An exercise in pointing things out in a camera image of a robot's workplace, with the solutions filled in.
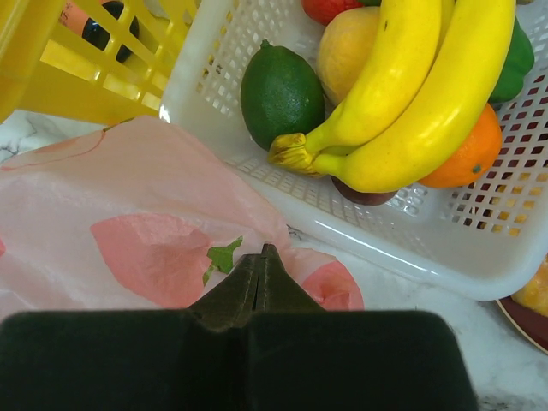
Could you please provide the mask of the banana bunch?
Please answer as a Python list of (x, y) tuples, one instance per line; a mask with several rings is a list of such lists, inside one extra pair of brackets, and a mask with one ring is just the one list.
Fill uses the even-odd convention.
[(406, 187), (464, 142), (494, 90), (513, 1), (384, 1), (372, 54), (349, 94), (309, 133), (280, 135), (270, 163), (334, 176), (361, 193)]

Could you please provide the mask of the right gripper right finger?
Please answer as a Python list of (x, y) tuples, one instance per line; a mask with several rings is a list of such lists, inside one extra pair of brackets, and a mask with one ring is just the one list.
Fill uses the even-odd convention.
[(254, 410), (476, 410), (455, 334), (437, 314), (258, 313)]

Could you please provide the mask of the pink peach plastic bag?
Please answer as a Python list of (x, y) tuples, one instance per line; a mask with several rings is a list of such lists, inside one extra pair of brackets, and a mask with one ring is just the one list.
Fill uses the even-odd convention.
[(294, 247), (282, 214), (191, 134), (148, 116), (1, 166), (1, 314), (180, 308), (273, 244), (323, 308), (364, 306), (336, 257)]

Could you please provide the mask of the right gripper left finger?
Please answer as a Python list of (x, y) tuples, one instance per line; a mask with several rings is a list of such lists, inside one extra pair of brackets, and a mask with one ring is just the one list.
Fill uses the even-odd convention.
[(246, 410), (241, 328), (259, 256), (186, 309), (17, 313), (1, 324), (4, 410)]

